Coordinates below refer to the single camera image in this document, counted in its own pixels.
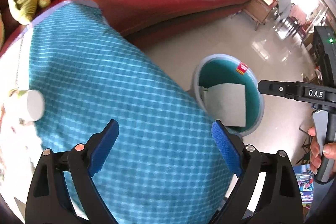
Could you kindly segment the person's right hand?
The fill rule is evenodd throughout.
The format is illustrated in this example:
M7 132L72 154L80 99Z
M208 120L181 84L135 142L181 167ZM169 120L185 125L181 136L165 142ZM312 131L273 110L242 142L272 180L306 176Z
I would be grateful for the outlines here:
M321 152L319 144L317 143L315 127L311 127L308 130L308 134L313 137L310 145L310 169L314 174L317 174L319 167L321 166ZM323 155L330 160L336 160L336 144L329 143L323 147Z

